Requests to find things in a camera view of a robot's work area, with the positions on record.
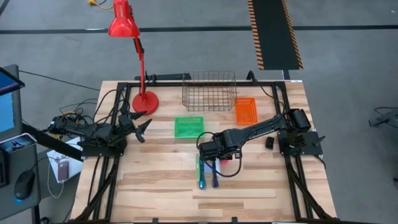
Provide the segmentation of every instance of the computer monitor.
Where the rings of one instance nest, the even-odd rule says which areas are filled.
[[[25,83],[21,82],[14,75],[11,75],[5,69],[0,68],[0,96],[10,93],[14,90],[18,90],[25,86]]]
[[[0,68],[0,87],[5,87],[1,92],[14,89],[12,92],[0,94],[0,141],[17,136],[22,132],[21,96],[19,93],[21,85],[18,85],[16,89],[16,85],[13,85],[15,82],[22,83],[18,78],[17,65]]]

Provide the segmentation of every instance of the red desk lamp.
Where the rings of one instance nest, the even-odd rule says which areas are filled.
[[[159,106],[159,99],[151,91],[145,91],[144,81],[144,49],[139,39],[139,29],[132,15],[132,7],[127,0],[114,0],[114,20],[112,21],[108,34],[113,37],[133,37],[134,45],[141,63],[141,92],[132,100],[132,107],[135,111],[147,111],[150,115]]]

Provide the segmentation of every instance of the desk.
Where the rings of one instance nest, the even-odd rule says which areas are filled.
[[[103,82],[99,98],[116,86],[117,82]],[[286,87],[290,107],[304,109],[312,122],[303,83],[286,81]],[[271,88],[264,89],[272,94]],[[237,217],[240,222],[295,220],[278,142],[275,141],[273,151],[264,146],[265,138],[276,137],[276,133],[244,145],[243,167],[236,177],[219,178],[220,187],[213,189],[211,175],[208,175],[208,188],[199,190],[195,177],[196,139],[175,139],[174,119],[176,116],[203,116],[205,131],[218,132],[239,127],[235,124],[234,109],[229,112],[188,112],[182,105],[182,87],[148,87],[148,90],[157,94],[160,105],[154,114],[136,122],[141,124],[153,119],[144,135],[144,144],[140,144],[133,134],[127,137],[128,147],[120,159],[112,222],[150,222],[152,218],[159,218],[160,222],[230,222],[231,217]],[[237,91],[238,96],[255,97],[259,121],[275,115],[273,99],[259,87],[238,86]],[[129,102],[137,92],[138,88],[132,88]],[[96,119],[108,115],[114,96],[109,94],[104,99]],[[302,160],[309,191],[327,213],[335,216],[323,164],[312,156],[302,156]],[[96,158],[84,161],[71,218],[77,217],[86,207],[95,162]],[[232,174],[237,167],[237,160],[230,161],[221,171]],[[101,166],[98,166],[96,183],[100,170]],[[298,198],[305,217],[299,190]],[[106,199],[105,195],[100,218],[104,217]]]

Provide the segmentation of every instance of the lamp base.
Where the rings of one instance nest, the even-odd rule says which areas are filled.
[[[145,115],[150,115],[156,111],[159,106],[159,99],[156,94],[151,91],[146,91],[144,93],[144,100],[142,100],[142,95],[138,93],[134,99],[132,99],[132,107],[136,112],[147,111]]]

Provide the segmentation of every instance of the lamp shade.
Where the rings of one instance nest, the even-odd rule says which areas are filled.
[[[127,0],[114,0],[114,19],[108,34],[113,37],[138,37],[139,29],[132,16],[132,9]]]

